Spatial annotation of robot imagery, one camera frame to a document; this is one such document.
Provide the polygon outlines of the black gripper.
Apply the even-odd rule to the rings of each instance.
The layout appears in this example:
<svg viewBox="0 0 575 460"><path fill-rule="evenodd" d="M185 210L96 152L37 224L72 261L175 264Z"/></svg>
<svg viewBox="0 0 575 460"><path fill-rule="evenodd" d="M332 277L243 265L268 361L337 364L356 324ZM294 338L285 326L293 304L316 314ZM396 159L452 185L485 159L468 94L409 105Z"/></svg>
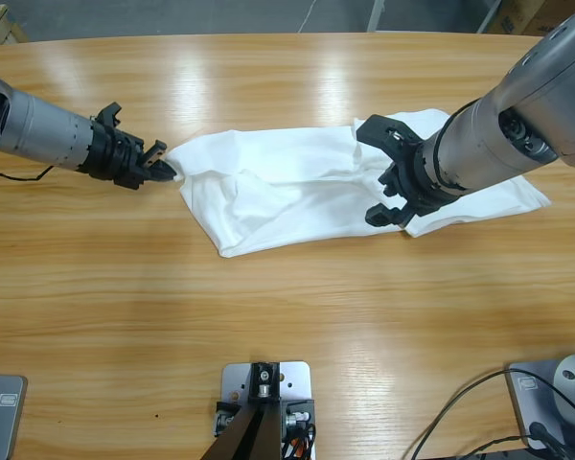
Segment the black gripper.
<svg viewBox="0 0 575 460"><path fill-rule="evenodd" d="M396 142L396 167L390 165L378 178L378 182L383 186L386 196L395 196L399 192L406 203L402 208L387 208L383 204L369 208L365 213L365 221L369 225L396 225L404 228L412 216L431 214L465 194L463 187L441 178L440 167L435 159L436 147L435 138L431 141Z"/></svg>
<svg viewBox="0 0 575 460"><path fill-rule="evenodd" d="M142 139L113 126L92 121L91 127L92 141L80 173L131 190L138 190L146 181L175 180L175 169L163 160L167 145L162 141L145 149Z"/></svg>

